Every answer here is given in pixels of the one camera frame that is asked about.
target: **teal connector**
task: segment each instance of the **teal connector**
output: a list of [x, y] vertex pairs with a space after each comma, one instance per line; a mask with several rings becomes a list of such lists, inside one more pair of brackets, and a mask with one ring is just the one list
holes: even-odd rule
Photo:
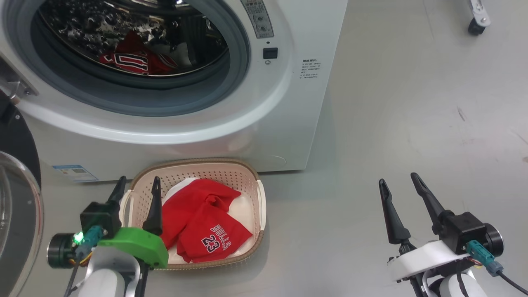
[[476, 240], [472, 240], [466, 244], [466, 252], [473, 259], [481, 262], [493, 277], [498, 275], [497, 272], [503, 270], [502, 265], [495, 261], [495, 256]]
[[92, 226], [84, 235], [79, 247], [76, 249], [76, 256], [83, 259], [90, 254], [92, 248], [103, 238], [103, 229], [100, 226]]

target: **caster wheel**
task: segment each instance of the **caster wheel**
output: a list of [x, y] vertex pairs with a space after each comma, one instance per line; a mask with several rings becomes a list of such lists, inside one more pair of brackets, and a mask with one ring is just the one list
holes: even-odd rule
[[475, 18], [473, 18], [469, 24], [469, 27], [467, 28], [467, 32], [473, 36], [479, 36], [484, 32], [484, 29], [486, 29], [486, 27], [482, 27], [481, 25], [477, 24], [477, 21]]

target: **warning label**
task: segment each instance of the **warning label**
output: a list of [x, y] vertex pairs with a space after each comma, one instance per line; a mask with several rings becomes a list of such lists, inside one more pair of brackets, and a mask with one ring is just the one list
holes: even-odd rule
[[275, 36], [268, 11], [262, 0], [240, 0], [253, 24], [257, 39]]
[[317, 59], [305, 59], [301, 63], [300, 78], [317, 78], [321, 69], [321, 62]]

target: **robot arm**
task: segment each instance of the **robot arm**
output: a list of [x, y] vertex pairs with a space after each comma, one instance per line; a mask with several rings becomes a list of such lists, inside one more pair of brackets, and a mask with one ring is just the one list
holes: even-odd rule
[[[79, 297], [143, 297], [148, 272], [165, 268], [168, 252], [159, 237], [161, 181], [156, 177], [152, 203], [143, 228], [122, 228], [119, 200], [126, 177], [119, 179], [105, 203], [92, 202], [81, 213], [82, 233], [56, 234], [48, 246], [52, 268], [72, 268], [64, 297], [79, 289]], [[72, 287], [79, 266], [87, 266], [84, 280]]]
[[[409, 242], [411, 235], [394, 208], [389, 187], [381, 179], [379, 188], [389, 243], [400, 245], [400, 256], [391, 257], [388, 262], [393, 281], [410, 281], [417, 297], [485, 297], [470, 268], [482, 265], [492, 276], [507, 279], [495, 261], [504, 251], [502, 236], [470, 212], [455, 215], [445, 210], [416, 173], [411, 174], [411, 180], [423, 198], [432, 231], [439, 240], [419, 248]], [[428, 285], [427, 280], [438, 275], [444, 278]], [[526, 290], [514, 286], [528, 295]]]

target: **plastic basket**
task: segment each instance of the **plastic basket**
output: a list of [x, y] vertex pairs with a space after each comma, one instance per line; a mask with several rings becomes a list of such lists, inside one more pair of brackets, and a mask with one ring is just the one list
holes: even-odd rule
[[241, 222], [253, 236], [235, 253], [223, 260], [187, 263], [171, 248], [167, 270], [187, 270], [229, 265], [249, 258], [260, 246], [266, 226], [266, 195], [258, 174], [244, 162], [232, 159], [195, 159], [175, 161], [150, 167], [133, 181], [121, 200], [120, 220], [123, 226], [141, 228], [152, 201], [154, 177], [160, 177], [162, 197], [186, 178], [210, 179], [239, 192], [230, 206], [229, 215]]

